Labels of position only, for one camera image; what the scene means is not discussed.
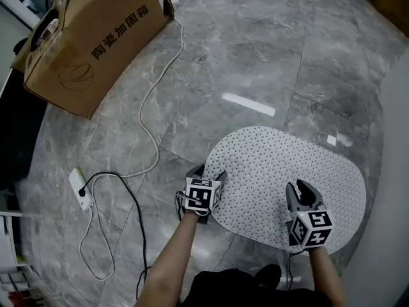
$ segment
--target forearm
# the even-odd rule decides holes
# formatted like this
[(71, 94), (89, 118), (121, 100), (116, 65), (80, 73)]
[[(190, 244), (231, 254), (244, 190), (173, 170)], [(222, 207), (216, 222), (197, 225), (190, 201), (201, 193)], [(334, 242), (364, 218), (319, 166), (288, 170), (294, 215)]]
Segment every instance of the forearm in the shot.
[(319, 247), (310, 250), (309, 259), (313, 269), (315, 290), (324, 293), (333, 306), (346, 306), (341, 280), (332, 265), (327, 250)]
[(198, 216), (187, 212), (149, 271), (137, 306), (176, 306)]

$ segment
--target person's right arm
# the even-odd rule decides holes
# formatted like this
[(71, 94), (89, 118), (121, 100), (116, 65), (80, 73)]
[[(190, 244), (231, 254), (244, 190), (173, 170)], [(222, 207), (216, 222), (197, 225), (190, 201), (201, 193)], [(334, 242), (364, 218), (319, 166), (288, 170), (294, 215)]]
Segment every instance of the person's right arm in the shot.
[(309, 260), (313, 269), (315, 291), (325, 294), (332, 301), (332, 306), (345, 307), (346, 297), (341, 280), (327, 250), (324, 247), (311, 249)]

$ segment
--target person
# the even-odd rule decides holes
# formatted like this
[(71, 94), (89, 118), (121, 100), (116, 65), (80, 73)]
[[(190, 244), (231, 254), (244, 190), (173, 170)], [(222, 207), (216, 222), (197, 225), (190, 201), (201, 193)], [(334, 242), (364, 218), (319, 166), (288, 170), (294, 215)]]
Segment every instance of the person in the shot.
[(199, 216), (188, 210), (173, 236), (149, 271), (136, 307), (175, 306), (346, 306), (341, 282), (324, 247), (312, 248), (309, 259), (315, 291), (276, 290), (281, 277), (278, 265), (268, 265), (255, 277), (238, 269), (200, 272), (190, 293), (180, 303), (190, 250)]

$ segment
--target person's left arm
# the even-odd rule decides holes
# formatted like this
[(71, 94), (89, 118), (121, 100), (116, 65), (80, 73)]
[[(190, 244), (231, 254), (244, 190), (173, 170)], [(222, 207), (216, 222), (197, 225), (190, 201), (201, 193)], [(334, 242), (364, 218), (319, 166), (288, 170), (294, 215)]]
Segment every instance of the person's left arm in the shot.
[(156, 259), (136, 307), (175, 307), (178, 303), (199, 216), (187, 211)]

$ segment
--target gray marble floor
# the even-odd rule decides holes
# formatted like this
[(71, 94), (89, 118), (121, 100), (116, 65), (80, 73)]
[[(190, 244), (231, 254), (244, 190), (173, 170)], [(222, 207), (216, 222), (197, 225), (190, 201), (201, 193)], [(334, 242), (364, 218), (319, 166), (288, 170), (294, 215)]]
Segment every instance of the gray marble floor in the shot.
[[(250, 125), (284, 130), (353, 161), (367, 185), (367, 209), (356, 235), (331, 258), (341, 274), (357, 247), (376, 194), (382, 161), (379, 83), (407, 44), (366, 0), (181, 0), (185, 50), (153, 90), (143, 122), (160, 144), (158, 166), (130, 178), (140, 201), (151, 264), (178, 224), (173, 195), (188, 169), (204, 163), (226, 134)], [(56, 306), (133, 306), (143, 270), (135, 205), (115, 178), (96, 186), (102, 228), (116, 272), (95, 280), (78, 252), (88, 215), (75, 200), (68, 175), (80, 167), (121, 173), (148, 167), (154, 156), (137, 122), (146, 90), (180, 48), (170, 22), (133, 60), (92, 120), (49, 106), (29, 176), (18, 184), (26, 213), (24, 254), (40, 273), (39, 286)], [(232, 93), (275, 109), (273, 117), (224, 100)], [(337, 138), (335, 146), (328, 135)], [(94, 219), (83, 252), (99, 276), (111, 269)], [(254, 274), (287, 255), (237, 236), (214, 219), (199, 226), (183, 296), (203, 270), (238, 267)], [(292, 263), (293, 287), (312, 288), (308, 259)]]

